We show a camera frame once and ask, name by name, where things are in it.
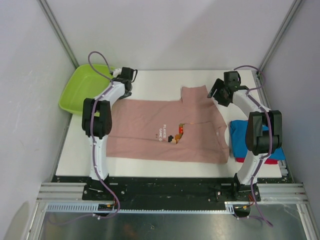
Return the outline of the pink t-shirt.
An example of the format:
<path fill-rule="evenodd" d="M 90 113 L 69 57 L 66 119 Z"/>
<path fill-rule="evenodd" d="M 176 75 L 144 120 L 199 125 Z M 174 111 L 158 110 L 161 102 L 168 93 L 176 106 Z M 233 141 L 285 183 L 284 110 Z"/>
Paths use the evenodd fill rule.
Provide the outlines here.
<path fill-rule="evenodd" d="M 179 100 L 118 100 L 107 157 L 226 164 L 227 125 L 207 95 L 203 85 L 182 87 Z"/>

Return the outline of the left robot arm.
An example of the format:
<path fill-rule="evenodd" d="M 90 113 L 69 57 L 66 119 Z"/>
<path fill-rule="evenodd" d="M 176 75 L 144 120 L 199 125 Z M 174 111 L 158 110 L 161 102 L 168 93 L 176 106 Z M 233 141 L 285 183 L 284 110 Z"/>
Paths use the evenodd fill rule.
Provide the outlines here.
<path fill-rule="evenodd" d="M 89 177 L 104 181 L 109 175 L 107 164 L 107 140 L 112 129 L 112 107 L 121 99 L 132 95 L 132 84 L 137 69 L 117 68 L 112 72 L 109 85 L 94 98 L 85 98 L 82 110 L 82 130 L 89 138 L 91 169 Z"/>

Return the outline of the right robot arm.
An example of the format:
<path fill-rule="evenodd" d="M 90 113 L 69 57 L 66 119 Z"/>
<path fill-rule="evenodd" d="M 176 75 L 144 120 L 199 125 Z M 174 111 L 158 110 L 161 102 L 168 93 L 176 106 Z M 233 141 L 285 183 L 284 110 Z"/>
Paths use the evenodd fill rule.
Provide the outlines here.
<path fill-rule="evenodd" d="M 261 166 L 282 147 L 282 113 L 267 108 L 253 97 L 250 89 L 241 85 L 238 71 L 224 72 L 223 79 L 216 79 L 207 97 L 225 107 L 234 104 L 248 118 L 245 133 L 247 154 L 242 167 L 234 175 L 235 185 L 230 188 L 231 196 L 242 201 L 256 184 Z"/>

